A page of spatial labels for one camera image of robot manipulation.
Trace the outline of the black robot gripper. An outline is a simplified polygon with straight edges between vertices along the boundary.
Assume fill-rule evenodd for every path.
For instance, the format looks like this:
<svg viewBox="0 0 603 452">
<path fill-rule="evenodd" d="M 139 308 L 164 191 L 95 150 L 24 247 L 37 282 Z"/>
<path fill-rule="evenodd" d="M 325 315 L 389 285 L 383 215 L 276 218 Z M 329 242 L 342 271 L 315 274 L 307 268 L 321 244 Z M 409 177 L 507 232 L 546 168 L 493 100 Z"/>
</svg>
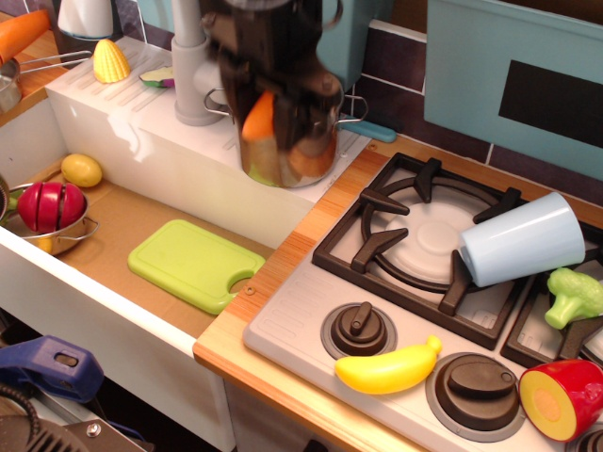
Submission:
<svg viewBox="0 0 603 452">
<path fill-rule="evenodd" d="M 319 61 L 318 44 L 340 22 L 343 3 L 336 1 L 329 16 L 321 1 L 225 1 L 223 7 L 202 16 L 220 67 L 220 88 L 226 89 L 214 100 L 230 106 L 241 134 L 260 94 L 277 93 L 272 123 L 278 152 L 326 153 L 335 143 L 337 107 L 303 98 L 323 99 L 342 88 Z"/>
</svg>

